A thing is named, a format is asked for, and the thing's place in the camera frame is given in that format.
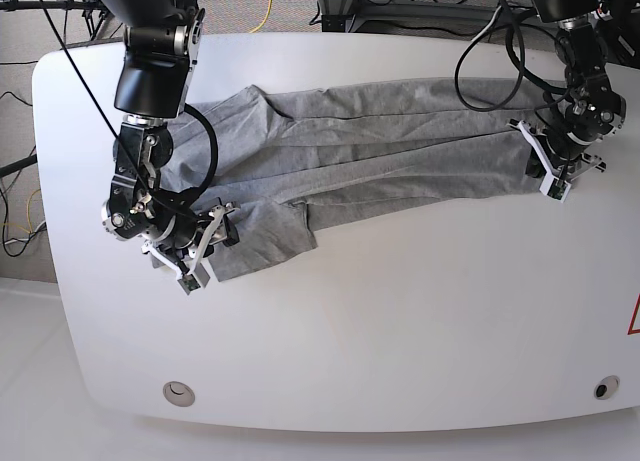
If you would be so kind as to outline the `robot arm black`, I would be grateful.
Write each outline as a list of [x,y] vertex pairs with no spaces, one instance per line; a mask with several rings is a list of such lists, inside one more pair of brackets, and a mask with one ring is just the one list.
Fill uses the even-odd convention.
[[[185,259],[204,233],[192,206],[212,184],[217,139],[200,111],[186,103],[205,11],[198,0],[101,0],[125,26],[124,65],[114,106],[125,118],[114,142],[115,172],[104,204],[106,228],[121,240],[144,236],[173,262]],[[187,113],[209,139],[209,166],[197,185],[161,186],[174,142],[169,121]]]
[[619,130],[626,101],[606,72],[607,50],[591,23],[599,0],[531,0],[540,20],[558,26],[556,52],[565,65],[566,107],[550,108],[552,121],[539,137],[551,165],[573,173],[584,151]]

